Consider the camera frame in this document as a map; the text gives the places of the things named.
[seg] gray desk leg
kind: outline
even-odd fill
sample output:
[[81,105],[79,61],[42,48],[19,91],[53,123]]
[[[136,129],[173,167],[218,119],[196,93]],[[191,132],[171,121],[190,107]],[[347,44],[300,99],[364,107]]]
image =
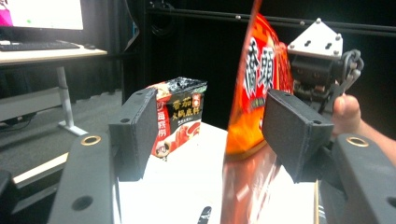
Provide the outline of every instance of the gray desk leg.
[[74,133],[76,135],[83,135],[87,132],[74,125],[72,106],[70,104],[69,89],[66,83],[64,68],[57,67],[56,72],[58,74],[58,82],[60,88],[59,93],[61,94],[62,107],[64,108],[64,121],[61,121],[59,125],[61,125],[71,133]]

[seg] desk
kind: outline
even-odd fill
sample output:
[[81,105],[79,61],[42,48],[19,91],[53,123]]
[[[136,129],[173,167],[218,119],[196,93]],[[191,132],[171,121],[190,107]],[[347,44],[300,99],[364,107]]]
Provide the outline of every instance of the desk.
[[[211,206],[209,224],[219,224],[226,136],[202,123],[200,134],[167,162],[151,156],[142,180],[120,183],[122,223],[196,224]],[[271,199],[259,223],[315,223],[315,184],[293,184],[281,168],[269,190]]]
[[[7,68],[10,66],[18,67],[18,65],[29,66],[35,63],[40,63],[40,65],[54,62],[62,64],[64,60],[82,59],[106,54],[107,52],[104,50],[84,49],[82,46],[80,46],[80,49],[0,51],[0,68]],[[59,84],[57,88],[1,99],[0,121],[62,104],[64,109],[64,121],[61,121],[59,124],[76,135],[87,133],[74,125],[64,67],[62,65],[57,65],[56,71]]]

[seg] small black object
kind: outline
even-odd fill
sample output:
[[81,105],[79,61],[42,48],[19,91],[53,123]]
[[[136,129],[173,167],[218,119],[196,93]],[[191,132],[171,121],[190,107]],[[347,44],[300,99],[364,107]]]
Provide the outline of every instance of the small black object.
[[92,44],[85,44],[84,49],[96,49],[96,46]]

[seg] metal screw hole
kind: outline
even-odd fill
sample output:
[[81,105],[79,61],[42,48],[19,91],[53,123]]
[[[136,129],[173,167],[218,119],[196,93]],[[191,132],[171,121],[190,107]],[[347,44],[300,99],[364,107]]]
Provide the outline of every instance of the metal screw hole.
[[92,146],[92,145],[95,145],[95,144],[97,144],[98,142],[100,142],[102,140],[102,137],[101,136],[98,136],[98,135],[93,135],[93,136],[88,136],[88,137],[85,137],[84,139],[82,139],[81,140],[81,144],[83,145],[83,146]]
[[348,137],[346,141],[356,147],[368,147],[369,143],[359,137]]

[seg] black cable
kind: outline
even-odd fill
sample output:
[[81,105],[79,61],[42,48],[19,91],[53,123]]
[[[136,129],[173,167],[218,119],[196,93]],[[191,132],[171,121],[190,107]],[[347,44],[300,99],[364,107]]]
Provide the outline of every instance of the black cable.
[[31,116],[29,118],[29,120],[25,121],[26,123],[22,127],[14,128],[15,125],[12,125],[12,126],[6,127],[5,129],[0,129],[0,133],[16,132],[16,131],[22,130],[22,129],[26,128],[27,126],[29,126],[33,117],[34,116]]

